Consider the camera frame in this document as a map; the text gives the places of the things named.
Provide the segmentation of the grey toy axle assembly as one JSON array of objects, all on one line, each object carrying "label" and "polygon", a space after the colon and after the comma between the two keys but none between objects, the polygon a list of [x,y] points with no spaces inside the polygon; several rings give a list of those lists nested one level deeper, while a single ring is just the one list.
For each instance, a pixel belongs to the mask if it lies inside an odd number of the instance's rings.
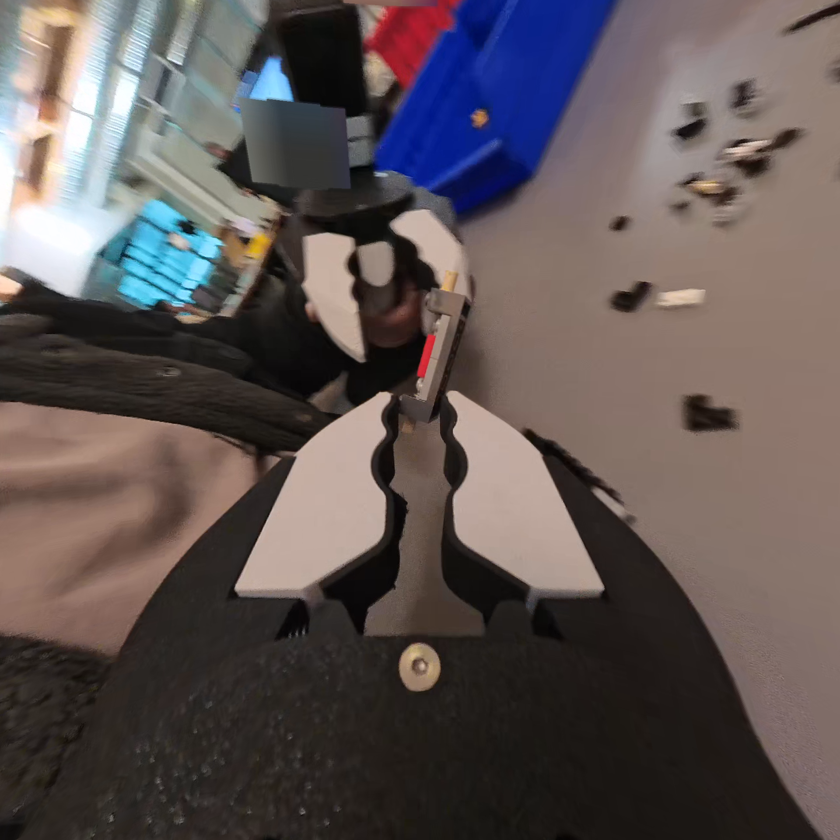
[{"label": "grey toy axle assembly", "polygon": [[472,279],[465,279],[454,270],[444,273],[441,287],[426,293],[423,301],[426,339],[414,392],[400,398],[402,432],[409,434],[417,425],[430,424],[438,416],[472,302]]}]

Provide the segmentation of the black fleece jacket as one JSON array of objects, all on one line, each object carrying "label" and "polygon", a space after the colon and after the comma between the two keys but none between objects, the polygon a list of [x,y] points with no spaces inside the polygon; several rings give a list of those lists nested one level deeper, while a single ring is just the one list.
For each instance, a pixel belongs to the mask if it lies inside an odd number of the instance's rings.
[{"label": "black fleece jacket", "polygon": [[[233,326],[123,311],[3,276],[1,412],[24,403],[146,418],[298,452],[333,418],[203,331]],[[2,838],[20,836],[56,781],[117,653],[2,637]]]}]

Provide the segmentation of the beige sweatshirt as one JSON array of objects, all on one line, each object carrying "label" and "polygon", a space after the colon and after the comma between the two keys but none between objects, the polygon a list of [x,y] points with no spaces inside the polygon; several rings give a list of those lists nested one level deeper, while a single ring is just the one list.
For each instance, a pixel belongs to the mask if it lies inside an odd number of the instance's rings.
[{"label": "beige sweatshirt", "polygon": [[4,402],[2,637],[117,653],[182,556],[297,449]]}]

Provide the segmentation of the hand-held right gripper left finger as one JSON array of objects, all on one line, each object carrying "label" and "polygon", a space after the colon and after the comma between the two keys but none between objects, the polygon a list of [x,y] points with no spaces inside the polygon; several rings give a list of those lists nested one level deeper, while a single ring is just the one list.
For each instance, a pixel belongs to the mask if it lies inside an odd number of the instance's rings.
[{"label": "hand-held right gripper left finger", "polygon": [[362,569],[395,524],[398,400],[381,392],[309,440],[235,585],[237,597],[321,602]]}]

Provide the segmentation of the person's left hand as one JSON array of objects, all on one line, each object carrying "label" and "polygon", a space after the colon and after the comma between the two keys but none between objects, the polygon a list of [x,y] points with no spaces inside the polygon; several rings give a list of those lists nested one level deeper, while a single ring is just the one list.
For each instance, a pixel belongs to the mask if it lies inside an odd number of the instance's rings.
[{"label": "person's left hand", "polygon": [[423,330],[424,294],[405,287],[399,302],[380,313],[360,313],[363,337],[372,348],[391,350],[414,341]]}]

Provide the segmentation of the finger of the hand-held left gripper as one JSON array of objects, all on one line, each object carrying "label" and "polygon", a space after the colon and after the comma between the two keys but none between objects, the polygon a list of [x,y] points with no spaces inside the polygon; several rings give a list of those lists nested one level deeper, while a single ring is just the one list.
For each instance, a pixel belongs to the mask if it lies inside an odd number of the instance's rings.
[{"label": "finger of the hand-held left gripper", "polygon": [[352,237],[312,234],[302,240],[302,289],[331,341],[355,362],[367,361],[360,306],[349,268],[355,251]]},{"label": "finger of the hand-held left gripper", "polygon": [[475,282],[465,248],[431,211],[405,211],[389,223],[389,230],[399,302],[411,302],[417,316],[424,317],[428,292],[442,288],[449,272],[457,275],[454,292],[473,301]]}]

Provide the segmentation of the pile of small toy bricks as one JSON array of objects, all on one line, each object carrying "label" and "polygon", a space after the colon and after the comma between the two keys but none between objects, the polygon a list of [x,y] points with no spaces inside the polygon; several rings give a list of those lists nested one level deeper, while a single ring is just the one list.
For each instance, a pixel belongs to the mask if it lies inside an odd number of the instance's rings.
[{"label": "pile of small toy bricks", "polygon": [[[764,99],[764,90],[754,77],[739,79],[729,88],[727,111],[737,119],[750,120],[761,113]],[[671,136],[682,145],[700,140],[711,126],[711,105],[687,98],[681,103],[681,111],[684,120],[672,129]],[[690,173],[675,184],[668,211],[675,217],[686,217],[694,205],[702,204],[710,209],[714,227],[734,225],[745,207],[745,182],[767,174],[777,153],[803,134],[803,129],[793,127],[772,135],[726,140],[707,171]]]}]

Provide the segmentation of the red plastic bin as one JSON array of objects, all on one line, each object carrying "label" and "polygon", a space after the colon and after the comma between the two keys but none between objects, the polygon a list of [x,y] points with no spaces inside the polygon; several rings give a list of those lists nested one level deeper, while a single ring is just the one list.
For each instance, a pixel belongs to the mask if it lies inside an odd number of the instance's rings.
[{"label": "red plastic bin", "polygon": [[380,57],[399,85],[407,89],[446,30],[455,21],[460,1],[430,6],[389,7],[364,37],[364,48]]}]

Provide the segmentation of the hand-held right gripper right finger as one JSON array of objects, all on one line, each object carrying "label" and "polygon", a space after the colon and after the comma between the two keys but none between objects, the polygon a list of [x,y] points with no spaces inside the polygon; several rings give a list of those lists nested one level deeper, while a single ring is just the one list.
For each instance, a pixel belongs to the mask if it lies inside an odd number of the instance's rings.
[{"label": "hand-held right gripper right finger", "polygon": [[527,601],[600,597],[601,576],[537,448],[465,395],[447,400],[466,456],[453,498],[457,540],[523,585]]}]

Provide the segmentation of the grey desk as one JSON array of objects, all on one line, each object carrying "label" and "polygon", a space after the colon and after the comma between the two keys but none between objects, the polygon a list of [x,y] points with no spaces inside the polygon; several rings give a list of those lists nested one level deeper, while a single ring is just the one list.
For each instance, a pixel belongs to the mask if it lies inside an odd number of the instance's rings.
[{"label": "grey desk", "polygon": [[[539,172],[463,220],[476,305],[450,384],[623,497],[737,681],[775,767],[838,838],[838,17],[828,2],[620,2]],[[763,110],[732,117],[754,77]],[[681,103],[710,104],[677,143]],[[668,210],[729,139],[800,128],[714,227]],[[615,215],[632,225],[609,231]],[[654,285],[636,312],[610,297]],[[704,289],[696,308],[663,291]],[[738,430],[682,427],[686,395]]]}]

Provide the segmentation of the black L-shaped toy plate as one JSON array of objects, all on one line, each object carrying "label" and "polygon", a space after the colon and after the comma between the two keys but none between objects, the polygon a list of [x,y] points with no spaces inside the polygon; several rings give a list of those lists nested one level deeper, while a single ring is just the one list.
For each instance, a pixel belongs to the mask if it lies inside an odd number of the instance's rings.
[{"label": "black L-shaped toy plate", "polygon": [[650,298],[654,285],[648,281],[637,281],[630,288],[616,290],[610,297],[610,308],[617,312],[638,311]]},{"label": "black L-shaped toy plate", "polygon": [[736,431],[739,415],[736,410],[713,403],[709,395],[684,395],[681,401],[682,427],[694,434]]}]

